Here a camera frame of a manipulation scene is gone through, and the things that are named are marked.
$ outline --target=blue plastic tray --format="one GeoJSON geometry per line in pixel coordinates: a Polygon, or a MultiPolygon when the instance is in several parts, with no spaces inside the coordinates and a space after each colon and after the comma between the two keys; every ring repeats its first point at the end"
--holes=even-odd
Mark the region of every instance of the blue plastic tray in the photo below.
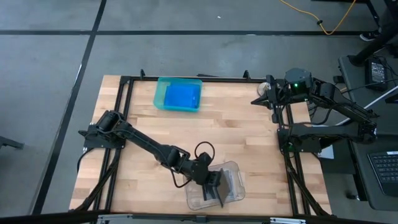
{"type": "Polygon", "coordinates": [[[160,77],[154,105],[161,110],[197,112],[200,107],[201,80],[160,77]]]}

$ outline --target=black keyboard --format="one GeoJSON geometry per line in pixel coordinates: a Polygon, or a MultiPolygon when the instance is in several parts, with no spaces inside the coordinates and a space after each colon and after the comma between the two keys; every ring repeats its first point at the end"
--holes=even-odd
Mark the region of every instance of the black keyboard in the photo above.
{"type": "Polygon", "coordinates": [[[383,193],[398,197],[398,151],[369,153],[368,157],[383,193]]]}

